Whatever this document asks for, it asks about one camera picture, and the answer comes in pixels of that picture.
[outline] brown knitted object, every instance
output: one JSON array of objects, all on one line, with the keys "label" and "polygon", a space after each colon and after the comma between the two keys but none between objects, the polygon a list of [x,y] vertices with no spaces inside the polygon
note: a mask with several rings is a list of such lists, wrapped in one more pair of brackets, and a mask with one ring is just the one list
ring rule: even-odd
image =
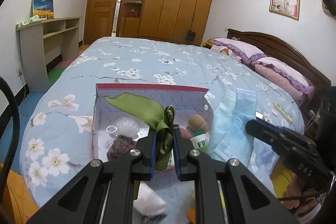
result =
[{"label": "brown knitted object", "polygon": [[129,152],[134,149],[136,145],[137,142],[135,142],[132,138],[119,135],[107,152],[107,159],[116,160],[123,153]]}]

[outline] black cable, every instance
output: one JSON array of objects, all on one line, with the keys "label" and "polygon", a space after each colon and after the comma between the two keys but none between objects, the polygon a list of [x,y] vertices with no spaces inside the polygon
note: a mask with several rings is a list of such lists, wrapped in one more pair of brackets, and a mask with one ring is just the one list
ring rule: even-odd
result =
[{"label": "black cable", "polygon": [[290,201],[290,200],[297,200],[297,199],[303,199],[303,198],[317,198],[320,194],[325,193],[325,191],[319,191],[315,192],[313,194],[307,194],[307,195],[299,195],[299,196],[290,196],[288,198],[278,198],[279,201]]},{"label": "black cable", "polygon": [[0,203],[2,203],[3,198],[3,192],[5,189],[7,177],[9,174],[9,171],[11,169],[13,159],[15,156],[15,152],[17,149],[17,145],[19,142],[19,135],[20,135],[20,117],[19,117],[19,109],[17,108],[17,104],[15,101],[15,97],[13,92],[11,91],[8,84],[5,82],[4,79],[0,77],[0,90],[4,93],[6,96],[9,107],[12,111],[13,116],[13,134],[12,134],[12,140],[9,145],[9,149],[6,155],[5,162],[3,163],[3,167],[0,174]]}]

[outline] bride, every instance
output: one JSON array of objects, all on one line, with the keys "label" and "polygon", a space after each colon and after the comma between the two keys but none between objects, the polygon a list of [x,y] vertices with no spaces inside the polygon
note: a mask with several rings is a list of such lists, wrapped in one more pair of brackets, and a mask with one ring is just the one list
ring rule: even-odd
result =
[{"label": "bride", "polygon": [[285,0],[273,0],[273,9],[285,12]]}]

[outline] floral bedsheet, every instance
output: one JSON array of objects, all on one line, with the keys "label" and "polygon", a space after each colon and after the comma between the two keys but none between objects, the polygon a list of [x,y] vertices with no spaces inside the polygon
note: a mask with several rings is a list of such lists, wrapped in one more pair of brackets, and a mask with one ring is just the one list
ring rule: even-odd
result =
[{"label": "floral bedsheet", "polygon": [[[91,131],[96,83],[205,87],[209,88],[205,97],[214,110],[225,91],[254,90],[258,94],[257,111],[268,122],[303,132],[302,116],[287,92],[224,54],[191,45],[104,37],[63,72],[41,98],[26,127],[20,167],[38,206],[44,205],[93,159]],[[273,102],[287,108],[293,123],[288,124],[273,109]],[[254,145],[249,168],[272,188],[268,185],[269,175],[278,156],[261,141],[255,140]],[[167,223],[179,222],[168,215]]]}]

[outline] wooden headboard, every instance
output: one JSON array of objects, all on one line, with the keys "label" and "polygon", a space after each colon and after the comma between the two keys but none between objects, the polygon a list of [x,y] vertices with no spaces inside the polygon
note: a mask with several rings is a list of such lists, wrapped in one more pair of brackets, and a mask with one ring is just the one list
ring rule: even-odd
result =
[{"label": "wooden headboard", "polygon": [[331,81],[323,73],[313,67],[297,49],[280,38],[260,32],[240,32],[229,29],[227,38],[232,37],[252,44],[261,49],[266,55],[277,58],[296,69],[310,81],[310,84],[315,87],[315,91],[323,86],[331,86]]}]

